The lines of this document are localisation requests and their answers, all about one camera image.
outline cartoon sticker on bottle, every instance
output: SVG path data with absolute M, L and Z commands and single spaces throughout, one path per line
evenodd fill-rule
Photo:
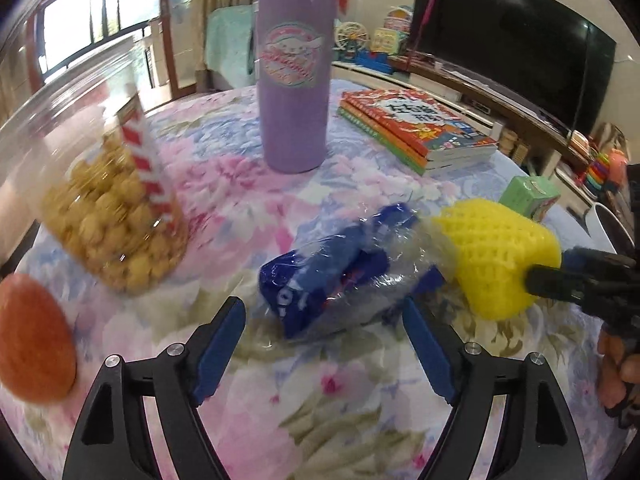
M 272 28 L 264 39 L 260 67 L 283 86 L 313 86 L 324 37 L 300 23 Z

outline transparent plastic container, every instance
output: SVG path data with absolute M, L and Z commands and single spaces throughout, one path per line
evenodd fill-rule
M 176 267 L 188 229 L 140 107 L 132 48 L 102 49 L 15 113 L 0 129 L 0 182 L 89 272 L 135 294 Z

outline thermos bottle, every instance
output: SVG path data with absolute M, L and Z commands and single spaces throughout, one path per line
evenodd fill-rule
M 270 168 L 302 173 L 326 156 L 337 0 L 256 0 L 258 105 Z

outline plastic package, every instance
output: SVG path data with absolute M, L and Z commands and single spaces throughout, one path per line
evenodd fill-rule
M 265 264 L 258 286 L 285 338 L 315 338 L 391 316 L 408 293 L 435 290 L 452 278 L 455 254 L 429 218 L 400 203 Z
M 555 235 L 500 203 L 461 200 L 433 222 L 458 248 L 456 279 L 471 310 L 485 319 L 507 319 L 533 304 L 524 287 L 529 267 L 560 266 Z
M 65 250 L 110 287 L 137 293 L 180 262 L 188 229 L 146 125 L 131 49 L 118 43 L 45 86 L 0 142 L 12 142 L 9 180 Z

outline stack of books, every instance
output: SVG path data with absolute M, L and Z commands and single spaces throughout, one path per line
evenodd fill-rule
M 418 174 L 484 162 L 497 149 L 493 139 L 419 90 L 345 92 L 338 113 Z

